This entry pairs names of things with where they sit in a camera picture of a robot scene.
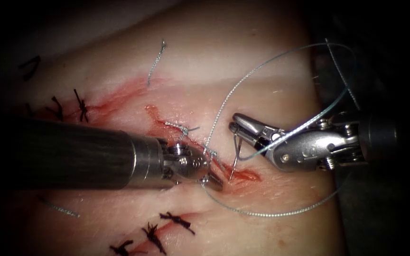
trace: black suture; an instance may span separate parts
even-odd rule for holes
[[[33,118],[34,117],[34,112],[31,110],[31,107],[29,106],[29,103],[25,103],[26,106],[26,111],[28,112],[28,117]]]
[[[83,117],[85,117],[86,122],[88,122],[88,118],[86,117],[86,113],[88,112],[88,110],[85,107],[85,101],[84,100],[80,101],[80,97],[78,96],[76,89],[74,89],[74,93],[75,93],[75,96],[77,97],[78,106],[80,107],[80,110],[82,111],[82,113],[80,114],[80,122],[83,122]]]
[[[59,104],[55,96],[53,96],[52,101],[54,101],[58,105],[58,112],[54,111],[49,107],[45,107],[45,109],[55,114],[56,118],[63,122],[63,107],[61,107],[61,104]]]
[[[148,240],[155,244],[159,248],[159,252],[163,253],[164,255],[167,255],[166,251],[164,250],[161,241],[159,241],[159,238],[154,234],[156,230],[158,229],[158,225],[156,224],[155,226],[150,226],[148,222],[148,231],[144,228],[142,230],[147,234]]]
[[[110,249],[112,249],[116,254],[121,255],[121,256],[132,256],[137,253],[144,253],[147,254],[148,252],[142,252],[142,251],[135,251],[135,252],[128,252],[124,247],[126,245],[131,245],[134,241],[133,240],[127,240],[124,242],[122,245],[115,247],[115,246],[110,246]]]
[[[170,212],[167,212],[167,215],[160,213],[159,216],[161,219],[171,219],[174,223],[180,224],[185,229],[189,230],[194,236],[196,235],[196,233],[189,228],[191,223],[183,220],[180,216],[173,216]]]
[[[29,65],[29,64],[31,64],[31,63],[33,63],[33,62],[34,62],[34,67],[33,67],[33,69],[31,69],[31,71],[28,72],[27,74],[24,74],[24,75],[23,75],[23,81],[25,81],[25,82],[28,81],[29,79],[31,79],[31,78],[33,77],[34,73],[36,72],[37,67],[39,66],[39,63],[40,63],[40,56],[37,55],[36,57],[34,57],[34,58],[28,60],[27,62],[22,63],[22,64],[19,65],[19,69],[23,69],[23,68],[25,68],[27,65]]]

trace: surgical needle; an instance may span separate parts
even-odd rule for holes
[[[233,172],[235,171],[235,166],[237,165],[238,156],[240,155],[240,149],[241,149],[241,148],[242,148],[242,138],[239,137],[237,152],[236,152],[236,155],[235,155],[235,159],[233,160],[232,172],[230,173],[230,177],[229,177],[229,183],[230,183],[230,180],[232,179]]]

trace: screw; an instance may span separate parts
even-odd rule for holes
[[[287,162],[287,161],[289,161],[289,155],[288,154],[283,154],[281,156],[281,159],[282,159],[283,162]]]

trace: dark background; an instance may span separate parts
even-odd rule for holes
[[[26,31],[52,22],[93,1],[17,1],[0,6],[0,46]],[[378,1],[303,1],[312,42],[339,42],[357,54],[352,82],[364,110],[395,113],[404,125],[402,151],[383,166],[351,168],[352,175],[340,191],[348,254],[351,256],[410,253],[410,62],[405,60],[410,38],[409,5]],[[319,75],[318,94],[324,106],[336,98],[343,85],[326,47],[315,51]],[[352,59],[339,59],[349,75]],[[335,111],[353,110],[350,97]],[[350,170],[336,170],[339,185]]]

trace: red blood stain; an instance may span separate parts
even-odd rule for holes
[[[168,141],[168,145],[173,145],[183,134],[180,129],[166,125],[166,122],[160,118],[159,109],[153,105],[145,106],[145,111],[153,120],[147,135],[154,137],[163,137]]]

